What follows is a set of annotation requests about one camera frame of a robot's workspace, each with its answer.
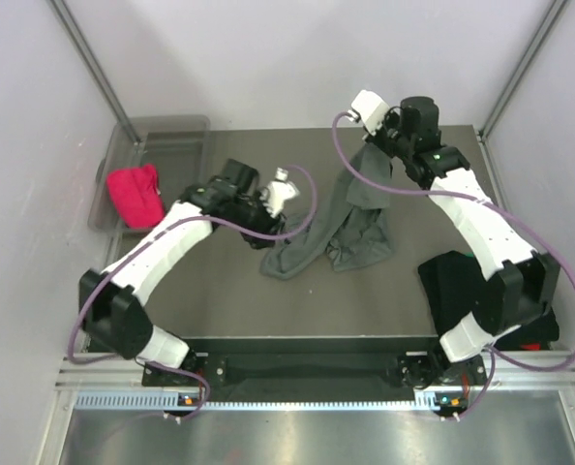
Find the grey t shirt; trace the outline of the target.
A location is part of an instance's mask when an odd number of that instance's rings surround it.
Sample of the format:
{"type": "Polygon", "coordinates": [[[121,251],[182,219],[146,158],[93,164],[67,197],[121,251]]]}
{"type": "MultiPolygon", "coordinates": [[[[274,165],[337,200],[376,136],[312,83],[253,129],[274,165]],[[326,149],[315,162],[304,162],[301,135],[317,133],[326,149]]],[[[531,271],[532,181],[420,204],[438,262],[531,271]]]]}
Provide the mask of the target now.
{"type": "Polygon", "coordinates": [[[288,280],[322,255],[336,272],[383,262],[395,251],[388,227],[389,208],[387,193],[343,168],[307,228],[267,252],[259,271],[288,280]]]}

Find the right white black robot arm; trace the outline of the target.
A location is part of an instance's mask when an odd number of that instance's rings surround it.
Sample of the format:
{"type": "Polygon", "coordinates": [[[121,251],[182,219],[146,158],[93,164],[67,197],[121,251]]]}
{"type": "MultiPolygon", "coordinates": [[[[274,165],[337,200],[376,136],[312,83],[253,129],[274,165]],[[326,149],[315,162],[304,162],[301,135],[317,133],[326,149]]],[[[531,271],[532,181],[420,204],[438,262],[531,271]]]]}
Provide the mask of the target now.
{"type": "Polygon", "coordinates": [[[560,264],[514,231],[494,210],[468,159],[442,143],[432,98],[408,97],[391,107],[377,93],[362,90],[350,111],[366,131],[364,141],[402,161],[409,179],[450,219],[480,267],[483,292],[440,337],[439,353],[429,360],[432,376],[452,383],[464,373],[466,359],[550,312],[560,264]]]}

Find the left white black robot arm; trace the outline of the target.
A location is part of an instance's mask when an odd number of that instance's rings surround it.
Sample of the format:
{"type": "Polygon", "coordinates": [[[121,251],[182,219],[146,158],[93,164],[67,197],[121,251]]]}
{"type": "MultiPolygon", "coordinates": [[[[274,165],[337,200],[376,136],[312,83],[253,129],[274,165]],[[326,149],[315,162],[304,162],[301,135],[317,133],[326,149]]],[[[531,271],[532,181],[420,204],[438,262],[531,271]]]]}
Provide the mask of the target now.
{"type": "Polygon", "coordinates": [[[286,202],[299,192],[288,171],[258,187],[259,173],[229,159],[204,184],[185,189],[165,218],[135,248],[105,270],[86,271],[79,280],[81,329],[124,359],[161,364],[176,384],[196,375],[197,354],[180,337],[154,325],[145,305],[163,278],[218,227],[231,223],[254,249],[273,245],[286,202]]]}

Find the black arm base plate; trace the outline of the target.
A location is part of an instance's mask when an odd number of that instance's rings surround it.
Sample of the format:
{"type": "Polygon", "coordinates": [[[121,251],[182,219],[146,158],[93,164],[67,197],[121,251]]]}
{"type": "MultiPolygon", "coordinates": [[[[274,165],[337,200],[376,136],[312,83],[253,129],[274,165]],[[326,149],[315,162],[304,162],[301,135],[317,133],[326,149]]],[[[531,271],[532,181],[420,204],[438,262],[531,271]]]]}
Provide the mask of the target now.
{"type": "Polygon", "coordinates": [[[451,363],[434,336],[203,337],[193,371],[220,390],[252,380],[372,380],[381,387],[481,386],[481,356],[451,363]]]}

